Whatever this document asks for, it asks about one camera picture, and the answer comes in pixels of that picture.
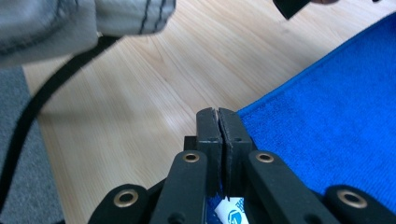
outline sticker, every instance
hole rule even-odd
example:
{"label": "sticker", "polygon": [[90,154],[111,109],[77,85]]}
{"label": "sticker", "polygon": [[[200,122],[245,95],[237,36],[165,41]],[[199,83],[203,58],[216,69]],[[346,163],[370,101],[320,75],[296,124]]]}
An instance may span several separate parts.
{"label": "sticker", "polygon": [[215,212],[223,224],[248,224],[243,198],[230,198],[230,201],[224,199]]}

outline clamp jaw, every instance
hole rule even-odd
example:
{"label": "clamp jaw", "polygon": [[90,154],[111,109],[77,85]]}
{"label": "clamp jaw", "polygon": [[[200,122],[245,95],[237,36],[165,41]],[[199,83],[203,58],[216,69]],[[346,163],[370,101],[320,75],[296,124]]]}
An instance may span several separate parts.
{"label": "clamp jaw", "polygon": [[220,108],[197,113],[197,134],[186,136],[168,177],[152,187],[111,190],[90,224],[204,224],[206,199],[244,197],[255,223],[396,223],[386,207],[349,186],[308,189],[276,154],[257,150],[238,115]]}

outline black cable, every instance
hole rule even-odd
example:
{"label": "black cable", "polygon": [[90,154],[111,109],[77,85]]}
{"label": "black cable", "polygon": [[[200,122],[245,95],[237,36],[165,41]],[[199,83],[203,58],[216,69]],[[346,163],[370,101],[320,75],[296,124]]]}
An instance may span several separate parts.
{"label": "black cable", "polygon": [[47,80],[47,82],[30,100],[29,104],[23,109],[9,143],[6,161],[0,177],[0,214],[3,211],[3,207],[7,199],[26,135],[29,133],[30,127],[43,105],[50,99],[52,94],[61,88],[61,86],[80,68],[89,63],[119,39],[119,37],[114,36],[99,37],[98,44],[95,48],[76,55],[62,66]]}
{"label": "black cable", "polygon": [[55,224],[66,224],[66,222],[64,220],[56,222]]}

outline blue carpet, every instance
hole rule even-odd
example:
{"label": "blue carpet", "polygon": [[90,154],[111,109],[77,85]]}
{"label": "blue carpet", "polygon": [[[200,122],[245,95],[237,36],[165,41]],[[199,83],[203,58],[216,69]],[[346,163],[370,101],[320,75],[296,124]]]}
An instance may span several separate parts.
{"label": "blue carpet", "polygon": [[238,114],[310,189],[350,185],[396,213],[396,13]]}

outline gray jacket sleeve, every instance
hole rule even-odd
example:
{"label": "gray jacket sleeve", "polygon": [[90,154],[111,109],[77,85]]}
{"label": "gray jacket sleeve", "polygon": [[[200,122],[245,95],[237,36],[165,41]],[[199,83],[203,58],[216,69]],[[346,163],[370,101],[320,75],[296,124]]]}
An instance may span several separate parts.
{"label": "gray jacket sleeve", "polygon": [[0,67],[92,48],[98,33],[160,32],[176,0],[0,0]]}

